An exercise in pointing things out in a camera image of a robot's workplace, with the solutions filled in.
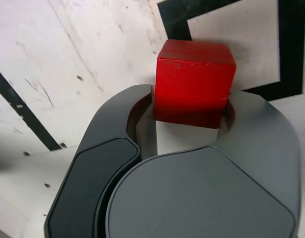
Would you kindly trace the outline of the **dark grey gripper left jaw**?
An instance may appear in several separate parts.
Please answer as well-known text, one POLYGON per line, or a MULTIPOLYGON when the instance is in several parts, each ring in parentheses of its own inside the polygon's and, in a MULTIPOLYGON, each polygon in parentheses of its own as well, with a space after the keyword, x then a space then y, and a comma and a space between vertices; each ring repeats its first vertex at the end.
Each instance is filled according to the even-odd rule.
POLYGON ((120 179, 142 161, 136 125, 152 104, 149 84, 106 101, 90 121, 44 224, 48 238, 103 238, 120 179))

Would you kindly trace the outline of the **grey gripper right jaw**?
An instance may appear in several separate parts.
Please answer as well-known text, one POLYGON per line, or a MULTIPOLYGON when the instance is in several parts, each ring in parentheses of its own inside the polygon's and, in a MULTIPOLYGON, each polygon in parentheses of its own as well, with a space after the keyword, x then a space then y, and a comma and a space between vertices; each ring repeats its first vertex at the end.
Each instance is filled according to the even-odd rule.
POLYGON ((129 168, 96 234, 106 238, 295 238, 301 150, 262 97, 229 97, 226 132, 212 143, 129 168))

